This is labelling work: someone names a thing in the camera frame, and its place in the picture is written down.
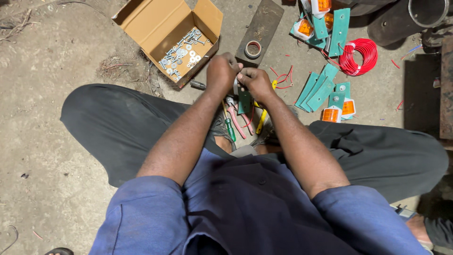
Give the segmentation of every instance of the wire spool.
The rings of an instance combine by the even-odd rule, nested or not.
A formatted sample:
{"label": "wire spool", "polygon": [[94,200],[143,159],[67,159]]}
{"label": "wire spool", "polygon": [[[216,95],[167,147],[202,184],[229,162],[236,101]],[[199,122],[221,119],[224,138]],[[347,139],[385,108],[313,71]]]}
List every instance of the wire spool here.
{"label": "wire spool", "polygon": [[[359,38],[344,46],[343,55],[340,55],[339,66],[341,70],[350,76],[362,75],[376,65],[377,62],[377,46],[373,40]],[[363,64],[358,65],[353,58],[353,51],[356,50],[362,55]]]}
{"label": "wire spool", "polygon": [[[251,52],[249,50],[249,46],[256,46],[258,48],[258,52]],[[250,42],[248,42],[244,48],[244,53],[246,54],[246,56],[249,58],[249,59],[257,59],[260,55],[261,55],[261,44],[256,41],[256,40],[251,40]]]}

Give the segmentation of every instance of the dark wooden plank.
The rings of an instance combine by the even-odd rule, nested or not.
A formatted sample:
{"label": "dark wooden plank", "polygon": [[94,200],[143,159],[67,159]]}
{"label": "dark wooden plank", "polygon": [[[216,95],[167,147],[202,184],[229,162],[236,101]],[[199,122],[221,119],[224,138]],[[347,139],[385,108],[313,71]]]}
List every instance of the dark wooden plank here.
{"label": "dark wooden plank", "polygon": [[[283,13],[283,8],[278,6],[274,1],[261,1],[236,51],[236,59],[239,63],[243,63],[245,67],[255,68],[260,65],[267,47],[274,36],[275,30],[279,26]],[[249,59],[244,53],[246,44],[251,40],[257,40],[262,46],[261,55],[257,59]]]}
{"label": "dark wooden plank", "polygon": [[453,36],[442,40],[440,138],[453,139]]}

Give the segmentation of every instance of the green-handled screwdriver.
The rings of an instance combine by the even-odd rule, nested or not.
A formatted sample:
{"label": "green-handled screwdriver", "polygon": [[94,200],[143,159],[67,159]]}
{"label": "green-handled screwdriver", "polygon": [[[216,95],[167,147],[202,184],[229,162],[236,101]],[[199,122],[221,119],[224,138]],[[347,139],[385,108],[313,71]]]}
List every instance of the green-handled screwdriver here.
{"label": "green-handled screwdriver", "polygon": [[222,106],[223,106],[223,113],[225,114],[225,124],[228,129],[228,133],[230,134],[231,139],[233,139],[233,142],[236,142],[236,135],[234,134],[234,129],[231,126],[231,119],[227,117],[227,109],[225,108],[225,101],[222,100]]}

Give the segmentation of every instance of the black pants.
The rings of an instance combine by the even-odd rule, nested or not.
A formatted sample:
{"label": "black pants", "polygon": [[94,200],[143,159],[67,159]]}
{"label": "black pants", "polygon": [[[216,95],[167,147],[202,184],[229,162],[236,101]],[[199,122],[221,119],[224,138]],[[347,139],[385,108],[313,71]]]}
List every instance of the black pants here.
{"label": "black pants", "polygon": [[[119,187],[135,177],[152,146],[188,107],[120,86],[90,84],[68,96],[61,121],[104,166],[110,185]],[[351,184],[375,188],[389,203],[429,192],[448,167],[443,147],[425,133],[322,121],[309,129]],[[204,147],[232,157],[210,134]]]}

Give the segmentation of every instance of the blue shirt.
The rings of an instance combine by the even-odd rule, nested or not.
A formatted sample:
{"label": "blue shirt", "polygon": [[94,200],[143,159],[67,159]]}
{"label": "blue shirt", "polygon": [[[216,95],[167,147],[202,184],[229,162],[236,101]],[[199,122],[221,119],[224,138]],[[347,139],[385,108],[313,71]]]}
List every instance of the blue shirt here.
{"label": "blue shirt", "polygon": [[312,201],[285,164],[203,149],[182,189],[160,176],[124,183],[90,254],[427,254],[374,189]]}

